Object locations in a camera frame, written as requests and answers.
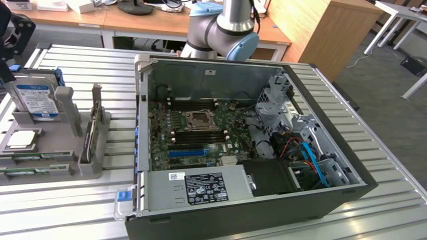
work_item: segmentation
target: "gray carpet floor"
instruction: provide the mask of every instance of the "gray carpet floor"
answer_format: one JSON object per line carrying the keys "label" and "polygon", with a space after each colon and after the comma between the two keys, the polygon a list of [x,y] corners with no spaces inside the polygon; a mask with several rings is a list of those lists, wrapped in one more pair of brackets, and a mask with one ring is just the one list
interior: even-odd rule
{"label": "gray carpet floor", "polygon": [[[369,34],[353,59],[363,57],[363,51],[374,38]],[[135,48],[150,50],[154,39],[137,39]],[[16,62],[24,64],[38,43],[84,47],[103,47],[99,35],[36,30],[23,56]],[[393,153],[427,188],[427,84],[410,101],[401,95],[419,80],[402,66],[405,56],[390,47],[375,48],[373,55],[353,68],[346,68],[337,82],[361,106],[359,114]]]}

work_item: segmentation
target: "wooden cabinet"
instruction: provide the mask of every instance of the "wooden cabinet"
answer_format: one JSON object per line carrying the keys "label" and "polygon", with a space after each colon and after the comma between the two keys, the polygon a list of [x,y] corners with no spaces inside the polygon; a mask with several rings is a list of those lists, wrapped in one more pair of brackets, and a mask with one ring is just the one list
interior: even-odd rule
{"label": "wooden cabinet", "polygon": [[365,0],[270,0],[267,15],[293,42],[282,60],[315,64],[334,81],[382,12]]}

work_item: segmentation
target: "blue cable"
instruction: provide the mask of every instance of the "blue cable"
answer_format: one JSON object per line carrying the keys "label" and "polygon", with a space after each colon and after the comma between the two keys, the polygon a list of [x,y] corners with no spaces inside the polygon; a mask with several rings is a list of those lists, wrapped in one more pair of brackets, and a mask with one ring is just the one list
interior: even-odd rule
{"label": "blue cable", "polygon": [[317,157],[315,157],[315,154],[314,154],[313,149],[310,148],[307,142],[303,142],[302,145],[303,145],[303,147],[305,147],[306,150],[307,150],[309,156],[310,156],[311,161],[313,161],[313,165],[314,165],[314,167],[315,167],[315,170],[318,171],[319,178],[321,178],[321,182],[322,182],[327,187],[331,187],[331,185],[329,184],[329,182],[327,182],[327,180],[326,180],[326,176],[323,176],[323,173],[322,173],[322,171],[321,171],[321,168],[319,168],[319,165],[318,165],[318,162],[317,162]]}

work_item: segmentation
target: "desk lamp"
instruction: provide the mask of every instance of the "desk lamp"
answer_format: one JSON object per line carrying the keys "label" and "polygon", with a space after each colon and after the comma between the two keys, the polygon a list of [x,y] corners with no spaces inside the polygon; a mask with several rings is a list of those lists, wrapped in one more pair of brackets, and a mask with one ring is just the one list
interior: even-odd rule
{"label": "desk lamp", "polygon": [[138,0],[124,0],[119,2],[118,7],[127,14],[138,16],[147,15],[154,11],[151,6],[145,5],[145,3],[138,3]]}

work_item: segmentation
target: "blue latch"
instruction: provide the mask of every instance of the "blue latch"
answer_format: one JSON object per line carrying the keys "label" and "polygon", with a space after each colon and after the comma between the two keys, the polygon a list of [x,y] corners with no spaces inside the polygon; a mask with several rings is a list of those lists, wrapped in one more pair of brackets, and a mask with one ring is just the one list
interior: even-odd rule
{"label": "blue latch", "polygon": [[133,200],[133,192],[131,191],[120,191],[118,192],[118,202],[126,202]]}
{"label": "blue latch", "polygon": [[12,73],[18,73],[22,69],[22,65],[15,64],[10,66],[8,69],[11,70]]}

